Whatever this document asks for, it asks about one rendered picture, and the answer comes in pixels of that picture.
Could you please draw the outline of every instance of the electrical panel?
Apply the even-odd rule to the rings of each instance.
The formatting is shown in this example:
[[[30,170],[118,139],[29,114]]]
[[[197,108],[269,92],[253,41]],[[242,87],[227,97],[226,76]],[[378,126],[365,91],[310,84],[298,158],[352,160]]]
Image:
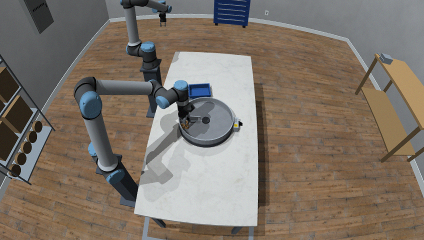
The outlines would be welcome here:
[[[29,11],[27,17],[29,20],[32,20],[35,24],[36,30],[38,33],[42,33],[53,23],[53,17],[50,13],[49,6],[47,5],[46,0],[20,0],[24,11]]]

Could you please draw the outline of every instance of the marble tabletop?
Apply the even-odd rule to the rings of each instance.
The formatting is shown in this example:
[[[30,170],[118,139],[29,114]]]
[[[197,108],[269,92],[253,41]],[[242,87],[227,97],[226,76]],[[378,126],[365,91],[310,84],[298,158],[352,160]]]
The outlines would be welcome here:
[[[164,87],[209,83],[243,126],[222,144],[198,147],[178,130],[177,105],[157,108],[134,213],[181,223],[258,224],[258,130],[250,56],[176,52]]]

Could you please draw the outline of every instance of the blue bin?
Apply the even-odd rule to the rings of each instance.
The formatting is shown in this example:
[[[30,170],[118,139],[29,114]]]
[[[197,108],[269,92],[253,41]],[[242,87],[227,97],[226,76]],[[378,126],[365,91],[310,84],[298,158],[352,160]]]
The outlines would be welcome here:
[[[209,83],[189,84],[188,97],[190,99],[211,97],[211,86],[209,85]]]

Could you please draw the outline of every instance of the round gray tray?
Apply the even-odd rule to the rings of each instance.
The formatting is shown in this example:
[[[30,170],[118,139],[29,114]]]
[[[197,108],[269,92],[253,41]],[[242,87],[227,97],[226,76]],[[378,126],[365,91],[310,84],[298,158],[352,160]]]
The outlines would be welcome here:
[[[189,128],[184,129],[181,123],[185,124],[185,121],[179,119],[179,131],[182,137],[187,142],[203,148],[214,147],[225,142],[233,132],[234,115],[231,108],[213,97],[199,97],[190,103],[195,108],[188,115]]]

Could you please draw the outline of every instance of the blue tool cabinet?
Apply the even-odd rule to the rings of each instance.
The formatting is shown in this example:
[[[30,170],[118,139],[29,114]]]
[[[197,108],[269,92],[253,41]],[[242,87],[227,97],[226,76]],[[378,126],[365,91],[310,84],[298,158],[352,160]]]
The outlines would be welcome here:
[[[245,28],[249,22],[251,0],[215,0],[213,22],[218,24],[241,25]]]

